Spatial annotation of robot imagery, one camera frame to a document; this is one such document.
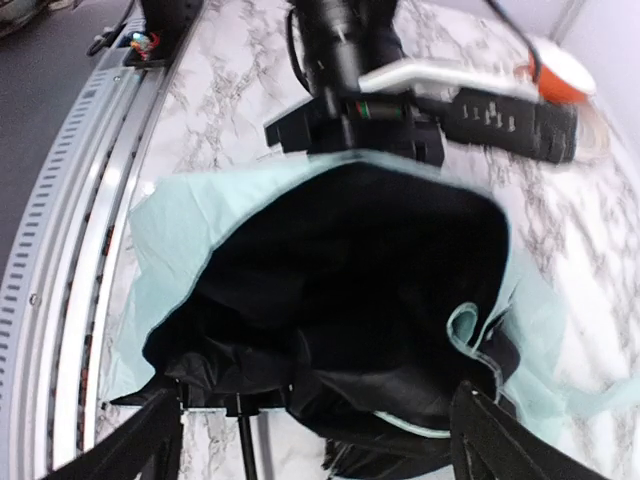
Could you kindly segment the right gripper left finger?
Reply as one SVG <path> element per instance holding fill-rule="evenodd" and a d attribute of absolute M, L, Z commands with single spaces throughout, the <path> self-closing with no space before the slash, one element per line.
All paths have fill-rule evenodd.
<path fill-rule="evenodd" d="M 178 394 L 174 389 L 162 389 L 98 445 L 47 478 L 176 479 L 182 440 Z"/>

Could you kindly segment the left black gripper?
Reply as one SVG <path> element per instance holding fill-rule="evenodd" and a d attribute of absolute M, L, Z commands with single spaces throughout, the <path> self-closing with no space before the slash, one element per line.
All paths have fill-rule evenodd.
<path fill-rule="evenodd" d="M 324 93 L 265 125 L 266 143 L 285 153 L 335 153 L 367 149 L 435 167 L 444 163 L 439 120 L 442 101 L 403 92 Z"/>

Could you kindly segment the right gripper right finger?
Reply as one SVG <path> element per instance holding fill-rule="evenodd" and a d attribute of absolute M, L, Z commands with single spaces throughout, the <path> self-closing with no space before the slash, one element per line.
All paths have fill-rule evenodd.
<path fill-rule="evenodd" d="M 544 443 L 465 381 L 451 407 L 457 479 L 550 479 Z"/>

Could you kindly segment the mint green folding umbrella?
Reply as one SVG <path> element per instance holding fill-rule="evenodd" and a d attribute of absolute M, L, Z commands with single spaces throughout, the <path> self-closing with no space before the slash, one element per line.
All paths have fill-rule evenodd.
<path fill-rule="evenodd" d="M 173 383 L 195 407 L 282 408 L 340 477 L 448 465 L 462 382 L 550 443 L 639 400 L 637 377 L 601 392 L 559 377 L 569 296 L 492 195 L 435 168 L 362 151 L 179 174 L 129 225 L 140 273 L 109 394 Z"/>

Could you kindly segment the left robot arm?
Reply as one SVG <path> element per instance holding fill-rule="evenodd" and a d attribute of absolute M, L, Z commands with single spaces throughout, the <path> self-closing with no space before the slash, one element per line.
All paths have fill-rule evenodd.
<path fill-rule="evenodd" d="M 265 127 L 286 153 L 350 149 L 389 152 L 440 167 L 444 148 L 433 113 L 404 87 L 367 93 L 360 78 L 404 58 L 393 27 L 394 1 L 293 1 L 285 38 L 294 76 L 309 101 Z"/>

